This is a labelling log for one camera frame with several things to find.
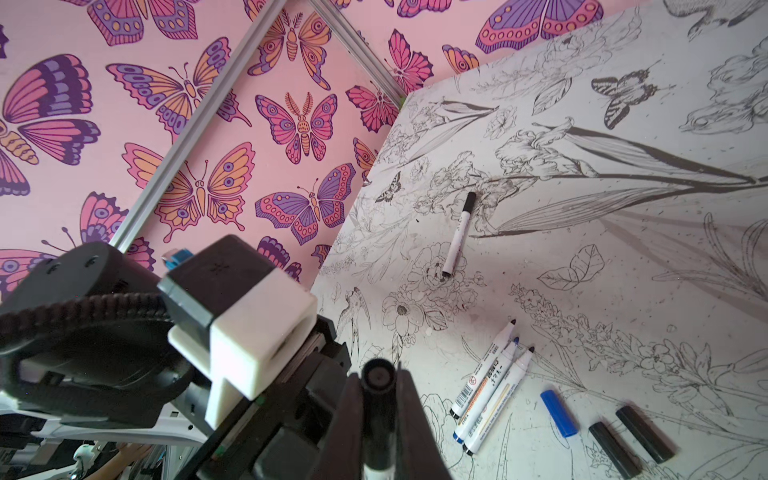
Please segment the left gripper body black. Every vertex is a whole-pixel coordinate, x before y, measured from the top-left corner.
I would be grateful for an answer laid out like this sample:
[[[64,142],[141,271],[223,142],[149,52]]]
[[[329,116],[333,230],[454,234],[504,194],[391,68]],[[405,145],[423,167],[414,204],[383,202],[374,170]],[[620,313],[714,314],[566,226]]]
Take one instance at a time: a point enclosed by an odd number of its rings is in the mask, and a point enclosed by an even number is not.
[[[351,366],[333,321],[319,315],[292,364],[240,401],[176,479],[309,479]]]

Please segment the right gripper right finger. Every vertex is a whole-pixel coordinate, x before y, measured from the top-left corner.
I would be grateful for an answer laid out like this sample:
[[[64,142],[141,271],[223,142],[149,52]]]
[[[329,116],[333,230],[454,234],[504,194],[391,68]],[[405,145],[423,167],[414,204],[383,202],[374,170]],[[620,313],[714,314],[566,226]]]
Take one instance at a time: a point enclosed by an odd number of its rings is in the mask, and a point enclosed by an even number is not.
[[[409,371],[396,376],[395,479],[450,480]]]

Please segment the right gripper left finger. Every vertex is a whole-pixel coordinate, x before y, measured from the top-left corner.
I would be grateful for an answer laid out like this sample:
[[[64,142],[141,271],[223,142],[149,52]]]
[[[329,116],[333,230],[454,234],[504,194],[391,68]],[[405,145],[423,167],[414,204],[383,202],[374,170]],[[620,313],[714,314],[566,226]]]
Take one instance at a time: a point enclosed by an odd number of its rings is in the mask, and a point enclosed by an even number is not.
[[[350,375],[309,479],[362,478],[364,400],[358,374]]]

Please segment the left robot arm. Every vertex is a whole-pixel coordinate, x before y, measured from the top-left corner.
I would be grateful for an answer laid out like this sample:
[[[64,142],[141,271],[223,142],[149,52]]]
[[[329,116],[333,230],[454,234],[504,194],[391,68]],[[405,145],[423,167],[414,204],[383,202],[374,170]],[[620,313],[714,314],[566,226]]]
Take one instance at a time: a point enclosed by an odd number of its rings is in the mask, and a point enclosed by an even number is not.
[[[361,404],[315,297],[229,235],[158,277],[105,244],[41,262],[1,309],[1,390],[64,424],[206,433],[182,479],[356,479]]]

